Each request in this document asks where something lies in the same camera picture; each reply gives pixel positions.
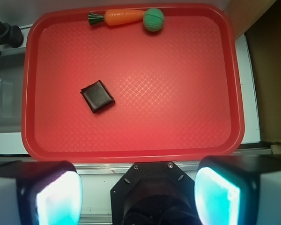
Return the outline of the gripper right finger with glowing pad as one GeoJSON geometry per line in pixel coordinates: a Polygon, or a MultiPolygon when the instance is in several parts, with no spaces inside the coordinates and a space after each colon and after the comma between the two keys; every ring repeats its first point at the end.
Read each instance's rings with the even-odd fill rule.
{"type": "Polygon", "coordinates": [[[281,155],[205,157],[194,197],[204,225],[281,225],[281,155]]]}

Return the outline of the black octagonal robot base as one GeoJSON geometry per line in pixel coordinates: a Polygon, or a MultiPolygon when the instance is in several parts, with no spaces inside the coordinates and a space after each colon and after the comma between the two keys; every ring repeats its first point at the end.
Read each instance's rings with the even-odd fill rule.
{"type": "Polygon", "coordinates": [[[111,188],[114,225],[199,225],[194,180],[173,162],[135,163],[111,188]]]}

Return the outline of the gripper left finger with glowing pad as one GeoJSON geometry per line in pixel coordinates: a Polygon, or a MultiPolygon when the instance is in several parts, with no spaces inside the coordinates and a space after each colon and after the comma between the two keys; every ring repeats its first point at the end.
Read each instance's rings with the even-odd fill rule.
{"type": "Polygon", "coordinates": [[[76,225],[82,181],[68,161],[0,162],[0,225],[76,225]]]}

